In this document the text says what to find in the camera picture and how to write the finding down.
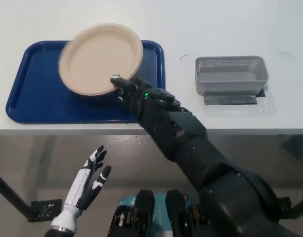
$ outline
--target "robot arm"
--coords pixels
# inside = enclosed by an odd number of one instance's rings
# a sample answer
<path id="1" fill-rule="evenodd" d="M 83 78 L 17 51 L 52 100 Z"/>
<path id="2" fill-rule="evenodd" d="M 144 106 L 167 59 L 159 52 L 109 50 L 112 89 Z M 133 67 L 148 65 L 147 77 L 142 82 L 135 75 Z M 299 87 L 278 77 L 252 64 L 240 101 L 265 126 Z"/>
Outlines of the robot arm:
<path id="1" fill-rule="evenodd" d="M 139 78 L 116 75 L 111 83 L 120 89 L 119 101 L 197 190 L 218 236 L 298 236 L 278 224 L 281 210 L 271 187 L 222 155 L 205 127 L 173 95 Z"/>
<path id="2" fill-rule="evenodd" d="M 79 170 L 68 192 L 62 212 L 52 221 L 45 237 L 73 237 L 76 233 L 78 217 L 96 198 L 111 171 L 111 167 L 106 166 L 97 180 L 89 185 L 92 174 L 103 166 L 101 161 L 106 155 L 103 148 L 100 146 L 96 149 Z"/>

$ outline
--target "plastic tray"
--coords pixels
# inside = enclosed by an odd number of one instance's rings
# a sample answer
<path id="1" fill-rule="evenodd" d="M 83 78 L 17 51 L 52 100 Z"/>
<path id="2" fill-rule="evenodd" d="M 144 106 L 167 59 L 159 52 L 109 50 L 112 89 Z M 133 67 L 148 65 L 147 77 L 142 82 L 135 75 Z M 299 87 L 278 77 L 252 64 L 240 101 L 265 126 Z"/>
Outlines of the plastic tray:
<path id="1" fill-rule="evenodd" d="M 269 75 L 259 56 L 196 59 L 196 91 L 200 95 L 257 95 Z"/>
<path id="2" fill-rule="evenodd" d="M 116 97 L 80 97 L 63 84 L 58 59 L 67 41 L 41 41 L 26 49 L 6 104 L 6 113 L 19 123 L 133 123 L 136 118 L 118 106 Z M 142 41 L 144 52 L 137 74 L 165 89 L 162 47 Z"/>

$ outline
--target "floor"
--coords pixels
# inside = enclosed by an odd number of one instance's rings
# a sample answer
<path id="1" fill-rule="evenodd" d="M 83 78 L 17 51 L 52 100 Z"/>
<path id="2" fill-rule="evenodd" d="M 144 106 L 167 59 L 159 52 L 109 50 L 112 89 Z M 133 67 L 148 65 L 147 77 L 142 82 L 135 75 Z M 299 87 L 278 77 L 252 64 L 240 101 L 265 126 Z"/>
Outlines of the floor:
<path id="1" fill-rule="evenodd" d="M 229 159 L 261 175 L 279 197 L 303 197 L 303 164 L 280 144 L 287 136 L 211 136 Z M 141 188 L 154 193 L 178 188 L 194 193 L 179 168 L 167 161 L 147 135 L 0 136 L 0 176 L 27 202 L 65 198 L 86 158 L 104 145 L 111 174 L 96 200 L 78 221 L 77 236 L 107 235 L 121 198 Z M 303 217 L 282 221 L 303 236 Z M 43 236 L 50 222 L 27 223 L 0 195 L 0 237 Z"/>

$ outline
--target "table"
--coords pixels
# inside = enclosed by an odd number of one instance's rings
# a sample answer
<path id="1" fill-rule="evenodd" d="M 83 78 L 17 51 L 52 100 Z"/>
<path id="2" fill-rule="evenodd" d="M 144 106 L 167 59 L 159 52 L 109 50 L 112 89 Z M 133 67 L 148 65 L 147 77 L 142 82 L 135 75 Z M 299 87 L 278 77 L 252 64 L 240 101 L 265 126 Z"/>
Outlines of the table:
<path id="1" fill-rule="evenodd" d="M 167 90 L 208 131 L 303 134 L 303 0 L 0 0 L 0 135 L 145 133 L 137 124 L 22 125 L 5 113 L 28 46 L 70 40 L 104 22 L 127 25 L 163 47 Z M 204 106 L 195 90 L 195 59 L 234 55 L 264 58 L 266 97 L 257 105 Z"/>

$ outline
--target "beige paper plate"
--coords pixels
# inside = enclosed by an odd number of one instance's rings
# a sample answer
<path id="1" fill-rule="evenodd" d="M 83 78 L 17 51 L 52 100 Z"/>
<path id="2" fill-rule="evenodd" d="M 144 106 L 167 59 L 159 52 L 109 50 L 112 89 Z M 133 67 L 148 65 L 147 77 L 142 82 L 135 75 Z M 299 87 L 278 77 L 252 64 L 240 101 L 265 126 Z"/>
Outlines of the beige paper plate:
<path id="1" fill-rule="evenodd" d="M 138 35 L 119 24 L 91 28 L 63 49 L 59 74 L 63 83 L 81 95 L 102 95 L 115 90 L 112 75 L 130 79 L 138 70 L 143 48 Z"/>

